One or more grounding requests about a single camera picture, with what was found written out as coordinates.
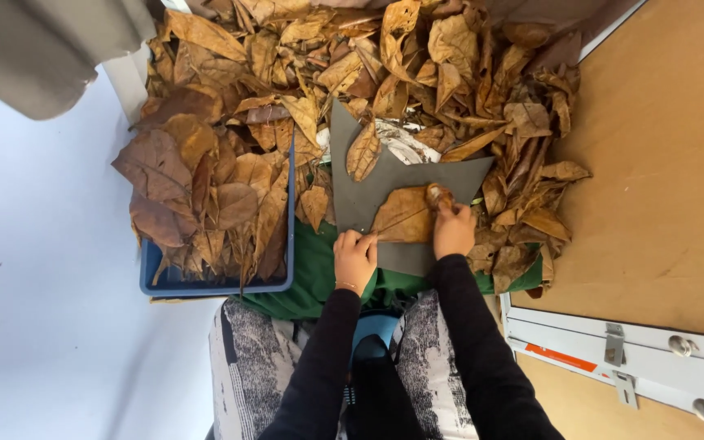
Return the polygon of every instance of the bracelet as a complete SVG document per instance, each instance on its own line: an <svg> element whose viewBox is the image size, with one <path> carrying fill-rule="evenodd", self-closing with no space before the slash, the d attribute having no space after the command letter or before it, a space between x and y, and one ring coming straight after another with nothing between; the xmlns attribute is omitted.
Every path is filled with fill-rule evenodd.
<svg viewBox="0 0 704 440"><path fill-rule="evenodd" d="M357 286L354 285L354 284L344 283L343 281L337 281L337 282L336 282L336 286L338 286L339 284L343 284L343 285L345 285L345 286L349 286L351 290L357 290Z"/></svg>

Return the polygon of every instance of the pile of dry leaves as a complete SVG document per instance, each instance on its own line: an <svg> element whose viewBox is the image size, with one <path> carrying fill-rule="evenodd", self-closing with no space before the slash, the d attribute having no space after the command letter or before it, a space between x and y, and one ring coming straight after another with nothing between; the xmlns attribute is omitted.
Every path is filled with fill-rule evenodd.
<svg viewBox="0 0 704 440"><path fill-rule="evenodd" d="M283 270L293 135L297 215L315 229L334 223L332 181L318 167L333 97L365 125L349 155L334 158L357 181L382 150L377 121L411 127L421 158L496 157L469 255L472 270L493 273L496 292L536 260L526 243L543 244L549 259L570 240L555 210L567 184L589 173L545 157L570 131L579 72L538 63L566 35L492 26L482 2L467 0L384 10L210 0L201 13L165 13L149 42L139 134L113 162L135 188L133 228L160 246L163 267L199 279L241 275L242 285ZM430 216L408 220L425 208L419 194L389 196L374 225L381 240L427 240Z"/></svg>

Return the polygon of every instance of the gray paper cutout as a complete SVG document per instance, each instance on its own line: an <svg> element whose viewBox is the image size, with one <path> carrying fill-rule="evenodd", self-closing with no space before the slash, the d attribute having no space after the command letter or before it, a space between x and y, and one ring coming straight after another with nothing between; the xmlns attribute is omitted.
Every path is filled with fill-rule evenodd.
<svg viewBox="0 0 704 440"><path fill-rule="evenodd" d="M337 99L333 99L330 120L330 155L333 171L333 203L339 232L355 229L368 233L387 196L407 186L438 183L463 204L472 203L477 189L494 158L484 157L449 164L406 165L385 149L371 173L356 183L347 175L347 151L362 129ZM433 249L425 243L379 243L378 266L410 275L423 276L434 263Z"/></svg>

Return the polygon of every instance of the white wall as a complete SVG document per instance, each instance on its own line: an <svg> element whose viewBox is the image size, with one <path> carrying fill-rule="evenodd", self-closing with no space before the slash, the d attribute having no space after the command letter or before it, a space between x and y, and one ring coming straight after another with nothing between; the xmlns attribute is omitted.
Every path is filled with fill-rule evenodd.
<svg viewBox="0 0 704 440"><path fill-rule="evenodd" d="M0 438L202 439L218 300L149 305L138 287L129 138L102 69L34 122L0 103Z"/></svg>

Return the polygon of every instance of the metal hinge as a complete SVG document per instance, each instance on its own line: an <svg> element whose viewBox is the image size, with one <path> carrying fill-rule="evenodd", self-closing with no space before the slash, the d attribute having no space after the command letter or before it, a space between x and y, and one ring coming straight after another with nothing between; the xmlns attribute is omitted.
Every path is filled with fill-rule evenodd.
<svg viewBox="0 0 704 440"><path fill-rule="evenodd" d="M634 376L613 370L612 382L616 385L618 399L621 403L639 409L638 395L634 393Z"/></svg>
<svg viewBox="0 0 704 440"><path fill-rule="evenodd" d="M605 362L614 366L626 365L627 357L623 354L623 326L605 323L607 340L605 342Z"/></svg>

